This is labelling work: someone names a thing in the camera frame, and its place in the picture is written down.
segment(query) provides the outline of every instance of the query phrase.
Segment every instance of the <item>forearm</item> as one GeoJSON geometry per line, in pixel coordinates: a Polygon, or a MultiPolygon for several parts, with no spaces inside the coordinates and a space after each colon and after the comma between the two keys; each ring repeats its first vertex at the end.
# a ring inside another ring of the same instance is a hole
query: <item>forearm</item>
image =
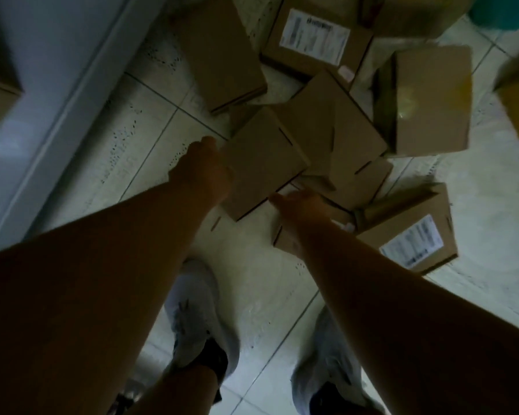
{"type": "Polygon", "coordinates": [[[298,237],[327,306],[393,414],[519,410],[518,329],[328,220],[299,227],[298,237]]]}
{"type": "Polygon", "coordinates": [[[165,184],[1,252],[3,405],[104,413],[210,207],[165,184]]]}

